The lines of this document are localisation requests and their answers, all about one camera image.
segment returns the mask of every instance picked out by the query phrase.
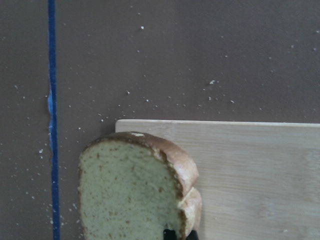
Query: table surface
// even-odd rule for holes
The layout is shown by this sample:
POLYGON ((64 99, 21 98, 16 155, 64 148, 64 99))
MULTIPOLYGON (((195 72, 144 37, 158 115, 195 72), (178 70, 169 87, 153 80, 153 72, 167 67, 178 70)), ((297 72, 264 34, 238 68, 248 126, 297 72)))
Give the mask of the table surface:
MULTIPOLYGON (((0 3, 0 233, 51 239, 48 14, 0 3)), ((57 1, 61 239, 77 164, 119 119, 320 122, 320 2, 57 1)))

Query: light wood grain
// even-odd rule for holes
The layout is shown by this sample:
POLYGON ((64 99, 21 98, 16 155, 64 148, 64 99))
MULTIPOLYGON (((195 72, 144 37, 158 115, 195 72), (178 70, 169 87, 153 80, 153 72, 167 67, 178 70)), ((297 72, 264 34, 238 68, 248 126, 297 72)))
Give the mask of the light wood grain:
POLYGON ((119 120, 195 160, 200 240, 320 240, 320 124, 119 120))

